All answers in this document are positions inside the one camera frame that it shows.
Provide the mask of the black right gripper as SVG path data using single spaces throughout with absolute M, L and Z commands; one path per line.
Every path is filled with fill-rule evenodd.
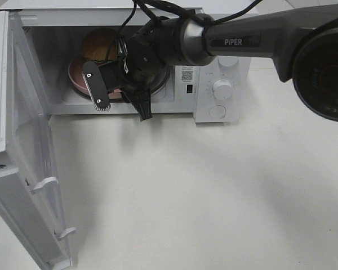
M 126 43 L 127 54 L 110 64 L 83 64 L 83 77 L 97 111 L 111 108 L 108 93 L 119 88 L 139 94 L 152 87 L 155 77 L 170 66 L 185 65 L 181 37 L 185 20 L 160 17 L 142 26 Z

